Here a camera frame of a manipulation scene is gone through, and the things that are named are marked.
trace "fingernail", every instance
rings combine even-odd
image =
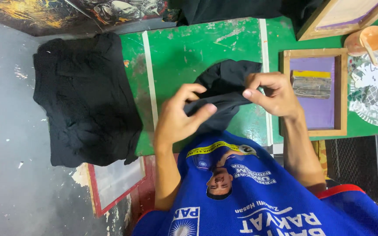
[[[252,96],[252,92],[246,89],[243,91],[243,96],[245,98],[250,98]]]
[[[211,113],[215,113],[217,111],[217,107],[214,104],[209,103],[207,104],[207,110]]]

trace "wooden board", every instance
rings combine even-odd
[[[297,40],[351,34],[370,26],[377,19],[377,0],[325,0],[299,30]]]
[[[290,75],[290,60],[304,57],[335,57],[335,112],[333,129],[309,129],[309,136],[345,136],[347,134],[348,54],[345,48],[286,50],[281,52],[281,70]],[[285,135],[283,118],[280,118],[280,134]]]

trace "red frame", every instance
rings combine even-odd
[[[97,181],[96,181],[96,173],[94,171],[94,165],[88,164],[88,173],[89,173],[89,179],[90,179],[90,191],[92,195],[92,203],[93,203],[93,211],[97,218],[104,215],[108,210],[110,210],[113,206],[115,206],[119,201],[121,201],[123,198],[125,198],[132,190],[134,190],[136,187],[138,187],[142,182],[144,182],[147,179],[147,164],[145,162],[145,157],[141,157],[144,161],[144,173],[145,176],[138,181],[135,185],[133,185],[130,189],[128,189],[126,192],[124,192],[121,196],[116,198],[115,201],[111,202],[108,206],[106,206],[104,209],[102,209],[100,205],[100,197],[99,197],[99,190],[97,188]]]

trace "green table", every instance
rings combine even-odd
[[[234,19],[152,30],[147,32],[145,44],[142,32],[121,35],[121,38],[123,57],[129,61],[126,73],[144,123],[136,149],[140,156],[154,153],[151,106],[154,92],[154,103],[159,113],[163,101],[172,96],[182,83],[193,83],[198,75],[217,62],[249,60],[264,63],[264,72],[268,69],[278,71],[278,53],[283,50],[342,47],[341,36],[297,42],[291,21],[286,17]],[[146,60],[148,49],[151,63]],[[155,87],[151,86],[151,93],[150,79]],[[279,135],[278,117],[268,115],[262,107],[254,104],[241,106],[227,130],[262,146],[283,142]],[[378,126],[367,123],[354,112],[348,112],[348,134],[345,137],[375,134],[378,134]],[[331,138],[340,137],[311,137],[311,140]],[[186,142],[175,145],[174,151],[179,152]]]

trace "wooden frame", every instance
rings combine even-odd
[[[310,129],[310,137],[345,136],[347,134],[348,105],[348,54],[345,48],[287,50],[280,54],[281,72],[290,76],[290,60],[304,57],[335,57],[335,110],[334,129]],[[285,136],[286,129],[280,118],[280,135]]]
[[[347,35],[353,32],[364,29],[370,26],[378,19],[378,4],[373,8],[363,19],[358,23],[345,24],[341,26],[326,27],[324,29],[318,29],[319,23],[325,16],[328,15],[330,10],[342,1],[348,1],[351,5],[360,4],[363,0],[325,0],[320,7],[318,7],[311,17],[302,26],[297,33],[297,40],[312,40],[330,36]]]

